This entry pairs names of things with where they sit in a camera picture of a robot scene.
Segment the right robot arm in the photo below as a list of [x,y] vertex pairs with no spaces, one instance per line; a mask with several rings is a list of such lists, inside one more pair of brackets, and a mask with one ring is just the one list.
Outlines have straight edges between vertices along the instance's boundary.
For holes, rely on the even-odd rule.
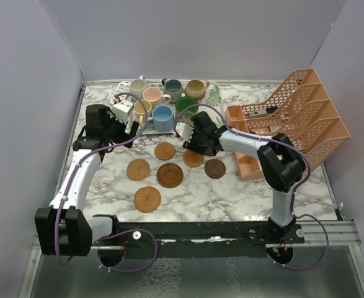
[[287,135],[262,137],[227,125],[217,127],[206,112],[193,116],[192,125],[178,123],[175,131],[184,140],[183,147],[195,153],[215,156],[219,151],[231,151],[256,159],[272,188],[269,238],[281,243],[290,236],[296,222],[295,191],[306,170],[306,162]]

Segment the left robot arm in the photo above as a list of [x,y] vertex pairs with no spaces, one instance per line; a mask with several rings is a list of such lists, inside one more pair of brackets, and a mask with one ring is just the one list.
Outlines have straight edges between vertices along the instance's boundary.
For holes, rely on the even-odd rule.
[[91,245],[101,239],[113,245],[120,238],[114,226],[115,216],[83,214],[89,186],[103,162],[110,144],[132,146],[139,124],[126,132],[133,104],[122,101],[109,107],[91,104],[86,107],[86,124],[73,143],[73,159],[60,190],[47,208],[39,208],[35,225],[44,255],[86,256]]

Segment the white cream mug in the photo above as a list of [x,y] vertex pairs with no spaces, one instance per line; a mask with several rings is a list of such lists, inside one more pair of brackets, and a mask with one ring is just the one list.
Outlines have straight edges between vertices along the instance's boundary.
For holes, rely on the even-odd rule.
[[143,99],[143,92],[148,87],[144,76],[140,76],[130,82],[129,90],[130,93],[134,94],[140,99]]

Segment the dark walnut coaster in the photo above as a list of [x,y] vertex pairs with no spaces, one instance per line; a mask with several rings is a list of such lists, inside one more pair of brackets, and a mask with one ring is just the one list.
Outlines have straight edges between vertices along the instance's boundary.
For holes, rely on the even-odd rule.
[[207,176],[219,179],[226,173],[226,166],[221,160],[210,159],[205,163],[204,170]]

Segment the tan brown mug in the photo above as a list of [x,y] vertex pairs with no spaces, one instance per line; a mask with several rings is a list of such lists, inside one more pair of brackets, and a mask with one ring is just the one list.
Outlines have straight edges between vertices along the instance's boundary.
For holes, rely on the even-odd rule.
[[193,79],[186,84],[185,95],[199,101],[205,97],[209,85],[210,83],[207,80],[200,81],[198,79]]

